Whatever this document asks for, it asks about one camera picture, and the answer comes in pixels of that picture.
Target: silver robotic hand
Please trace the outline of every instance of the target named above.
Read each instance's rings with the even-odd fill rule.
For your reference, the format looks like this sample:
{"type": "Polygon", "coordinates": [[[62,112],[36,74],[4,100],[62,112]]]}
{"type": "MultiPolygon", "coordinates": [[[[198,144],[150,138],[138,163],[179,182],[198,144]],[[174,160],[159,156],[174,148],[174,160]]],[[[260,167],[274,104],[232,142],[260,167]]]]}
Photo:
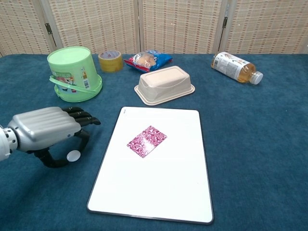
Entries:
{"type": "Polygon", "coordinates": [[[79,107],[47,107],[13,116],[7,128],[0,127],[0,161],[14,150],[33,153],[47,167],[62,167],[67,159],[54,160],[49,148],[70,137],[81,138],[78,151],[82,151],[90,135],[83,126],[100,121],[79,107]]]}

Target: white circular button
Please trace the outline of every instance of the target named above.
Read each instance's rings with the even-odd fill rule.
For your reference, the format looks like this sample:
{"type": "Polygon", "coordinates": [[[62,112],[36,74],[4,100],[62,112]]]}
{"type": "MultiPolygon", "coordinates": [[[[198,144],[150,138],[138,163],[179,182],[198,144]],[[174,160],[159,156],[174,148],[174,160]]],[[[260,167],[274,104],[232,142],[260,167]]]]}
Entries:
{"type": "Polygon", "coordinates": [[[69,162],[74,162],[77,161],[80,158],[80,156],[81,156],[80,151],[72,150],[67,154],[66,158],[69,162]]]}

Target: patterned paper square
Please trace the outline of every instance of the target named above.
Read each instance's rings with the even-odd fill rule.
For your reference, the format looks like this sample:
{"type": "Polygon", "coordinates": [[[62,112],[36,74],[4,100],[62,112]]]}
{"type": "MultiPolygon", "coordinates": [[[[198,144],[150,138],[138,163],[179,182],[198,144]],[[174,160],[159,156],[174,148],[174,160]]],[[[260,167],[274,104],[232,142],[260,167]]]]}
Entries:
{"type": "Polygon", "coordinates": [[[144,158],[166,138],[167,136],[164,133],[160,132],[153,126],[149,126],[146,130],[131,140],[127,144],[127,147],[144,158]]]}

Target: upside down container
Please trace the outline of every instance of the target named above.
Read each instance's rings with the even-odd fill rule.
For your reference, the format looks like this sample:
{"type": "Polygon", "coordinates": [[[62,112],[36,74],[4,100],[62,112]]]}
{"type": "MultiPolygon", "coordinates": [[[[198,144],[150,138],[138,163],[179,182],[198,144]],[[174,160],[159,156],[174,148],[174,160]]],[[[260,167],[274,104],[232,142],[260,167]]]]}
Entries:
{"type": "Polygon", "coordinates": [[[49,80],[55,83],[54,90],[64,101],[86,101],[101,91],[102,78],[88,48],[62,48],[49,54],[47,61],[52,72],[49,80]]]}
{"type": "Polygon", "coordinates": [[[195,90],[190,76],[178,66],[142,74],[135,92],[146,105],[158,105],[195,90]]]}

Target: green plastic bucket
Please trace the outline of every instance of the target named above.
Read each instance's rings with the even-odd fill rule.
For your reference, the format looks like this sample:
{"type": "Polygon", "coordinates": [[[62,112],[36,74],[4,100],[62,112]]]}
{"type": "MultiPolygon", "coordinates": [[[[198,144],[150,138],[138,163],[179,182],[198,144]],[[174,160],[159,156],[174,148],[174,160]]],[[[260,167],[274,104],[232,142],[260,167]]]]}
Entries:
{"type": "Polygon", "coordinates": [[[54,91],[67,102],[82,102],[96,96],[103,87],[96,73],[91,51],[85,47],[66,47],[47,57],[54,91]]]}

